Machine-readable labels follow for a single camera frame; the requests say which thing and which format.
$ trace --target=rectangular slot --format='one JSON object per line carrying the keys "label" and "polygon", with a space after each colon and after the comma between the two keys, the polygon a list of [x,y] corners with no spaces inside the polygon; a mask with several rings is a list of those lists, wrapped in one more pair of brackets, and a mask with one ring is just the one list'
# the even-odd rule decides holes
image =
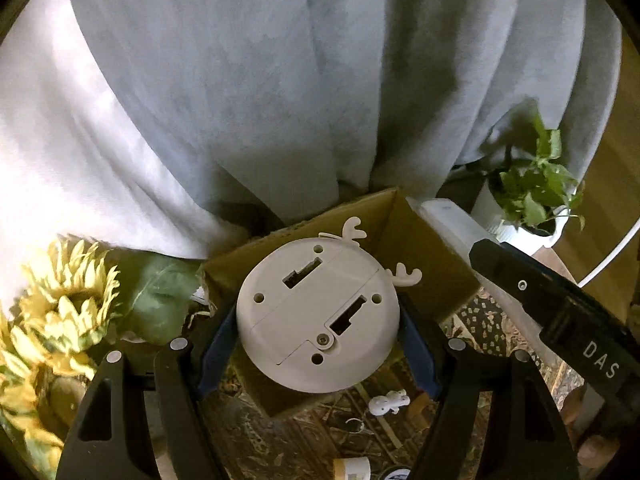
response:
{"label": "rectangular slot", "polygon": [[289,288],[293,288],[302,280],[304,280],[308,275],[310,275],[314,269],[317,269],[321,263],[322,260],[320,258],[316,258],[311,263],[307,264],[302,270],[300,270],[300,272],[294,270],[289,276],[282,280],[282,282]]}
{"label": "rectangular slot", "polygon": [[345,310],[340,317],[336,319],[329,328],[334,331],[336,335],[342,335],[345,330],[351,326],[351,317],[360,310],[360,307],[366,303],[364,296],[360,296],[353,303],[350,304],[347,310]]}

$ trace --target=brown patterned rug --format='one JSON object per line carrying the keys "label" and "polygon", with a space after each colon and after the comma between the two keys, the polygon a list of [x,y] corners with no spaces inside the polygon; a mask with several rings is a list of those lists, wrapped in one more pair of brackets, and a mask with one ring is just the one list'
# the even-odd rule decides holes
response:
{"label": "brown patterned rug", "polygon": [[[529,351],[558,407],[568,392],[582,384],[580,376],[566,364],[552,369],[541,362],[494,298],[482,290],[442,328],[447,336],[463,338],[481,352],[505,356],[515,349]],[[376,417],[367,413],[371,397],[402,389],[412,403],[398,415]],[[490,394],[481,394],[471,446],[460,475],[463,480],[471,480],[476,474],[490,399]],[[372,479],[377,479],[390,466],[410,467],[415,462],[436,409],[437,403],[415,386],[404,358],[288,420],[263,417],[231,367],[220,390],[200,405],[212,443],[232,480],[332,480],[334,458],[357,456],[369,458]]]}

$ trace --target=potted plant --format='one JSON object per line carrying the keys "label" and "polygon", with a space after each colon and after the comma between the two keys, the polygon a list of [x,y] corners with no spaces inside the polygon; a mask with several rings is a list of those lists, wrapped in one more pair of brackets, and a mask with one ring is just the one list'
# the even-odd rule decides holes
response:
{"label": "potted plant", "polygon": [[471,216],[500,242],[508,242],[532,255],[551,247],[569,218],[584,218],[572,212],[582,201],[578,181],[561,164],[560,130],[547,130],[537,114],[536,155],[531,161],[511,160],[507,148],[503,168],[492,171],[476,200]]}

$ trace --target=wire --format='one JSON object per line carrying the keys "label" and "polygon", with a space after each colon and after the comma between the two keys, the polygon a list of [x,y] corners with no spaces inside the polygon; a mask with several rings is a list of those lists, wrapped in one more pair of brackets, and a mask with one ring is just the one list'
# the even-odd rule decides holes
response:
{"label": "wire", "polygon": [[607,256],[604,260],[602,260],[598,266],[593,269],[589,274],[587,274],[581,281],[578,283],[578,286],[583,287],[587,283],[589,283],[593,278],[595,278],[602,269],[608,266],[611,261],[620,254],[620,251],[626,247],[626,245],[631,241],[631,239],[636,236],[636,233],[640,230],[640,218],[636,221],[634,226],[630,229],[630,231],[626,234],[624,238],[620,241],[616,248],[613,249],[609,256]]}

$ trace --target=white lettering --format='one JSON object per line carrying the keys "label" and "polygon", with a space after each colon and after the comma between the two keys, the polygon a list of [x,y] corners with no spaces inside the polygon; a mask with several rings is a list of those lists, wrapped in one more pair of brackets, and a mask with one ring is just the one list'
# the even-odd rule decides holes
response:
{"label": "white lettering", "polygon": [[602,357],[598,359],[594,364],[596,366],[600,365],[600,370],[602,370],[602,367],[604,366],[604,363],[606,360],[607,360],[607,354],[603,354]]}
{"label": "white lettering", "polygon": [[584,352],[582,353],[582,355],[584,355],[585,357],[592,357],[593,354],[596,353],[597,349],[598,349],[598,345],[596,345],[596,343],[591,341],[587,346],[587,348],[584,349]]}
{"label": "white lettering", "polygon": [[620,368],[620,365],[618,363],[613,363],[611,365],[611,369],[607,372],[607,377],[609,379],[612,379],[613,376],[616,374],[616,371],[613,368]]}

